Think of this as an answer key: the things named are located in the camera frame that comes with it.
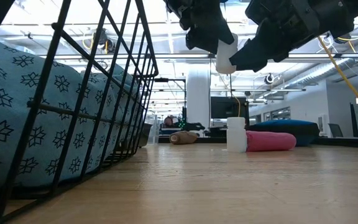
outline fluorescent light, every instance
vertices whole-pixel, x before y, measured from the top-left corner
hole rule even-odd
[[[186,101],[185,99],[153,99],[151,98],[150,101]]]
[[[185,103],[179,103],[179,102],[170,102],[170,103],[151,103],[151,105],[184,105]]]
[[[249,103],[250,105],[266,105],[267,103]]]
[[[334,58],[358,58],[357,54],[333,54]],[[101,59],[112,59],[113,55],[96,55],[95,60]],[[127,59],[128,54],[119,54],[117,59]],[[156,59],[208,59],[208,58],[216,58],[213,54],[155,54]],[[81,60],[84,59],[81,55],[56,55],[55,60]],[[289,54],[286,60],[290,59],[329,59],[326,54]]]
[[[247,99],[247,100],[248,100],[248,102],[251,102],[251,103],[256,102],[256,101],[259,101],[259,102],[266,102],[267,101],[266,99]]]
[[[280,92],[280,91],[306,91],[306,89],[282,89],[282,90],[274,90],[272,92],[272,94],[276,94],[277,92]]]
[[[153,92],[167,91],[167,92],[183,92],[181,89],[157,89],[152,90]]]
[[[221,89],[221,90],[218,90],[218,89],[213,89],[211,91],[258,91],[258,92],[265,92],[265,91],[268,91],[268,90],[258,90],[258,89],[232,89],[232,90],[228,90],[228,89]]]
[[[222,89],[222,90],[218,90],[218,89],[213,89],[211,91],[231,91],[228,89]],[[284,90],[263,90],[263,89],[233,89],[232,91],[253,91],[253,92],[266,92],[266,91],[272,91],[272,93],[270,94],[276,94],[277,92],[287,92],[287,91],[306,91],[305,89],[284,89]]]

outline wooden floor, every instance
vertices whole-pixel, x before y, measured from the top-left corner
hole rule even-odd
[[[140,149],[10,223],[356,223],[358,149]]]

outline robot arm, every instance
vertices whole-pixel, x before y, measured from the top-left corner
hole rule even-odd
[[[218,40],[234,42],[230,28],[223,18],[220,3],[227,0],[164,0],[168,12],[179,17],[180,27],[189,30],[186,46],[217,54]]]
[[[184,30],[189,49],[199,47],[217,53],[218,40],[233,38],[219,4],[227,0],[164,0],[175,12]],[[248,40],[230,58],[237,70],[264,68],[267,61],[281,62],[288,53],[330,31],[334,38],[354,28],[358,0],[251,0],[246,15],[259,25],[255,38]]]

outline white bottle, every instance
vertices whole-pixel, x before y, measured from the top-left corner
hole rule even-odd
[[[227,151],[229,152],[246,152],[247,135],[245,118],[228,118],[227,119]]]
[[[237,53],[237,46],[239,44],[239,37],[237,34],[232,34],[234,42],[232,44],[226,44],[219,40],[218,53],[216,54],[216,71],[220,74],[232,74],[236,71],[237,67],[232,65],[230,58]]]

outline white column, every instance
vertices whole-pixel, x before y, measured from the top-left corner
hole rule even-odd
[[[189,65],[186,79],[187,122],[200,122],[206,130],[209,128],[210,79],[209,65]],[[199,133],[200,137],[204,137],[203,131],[196,133]]]

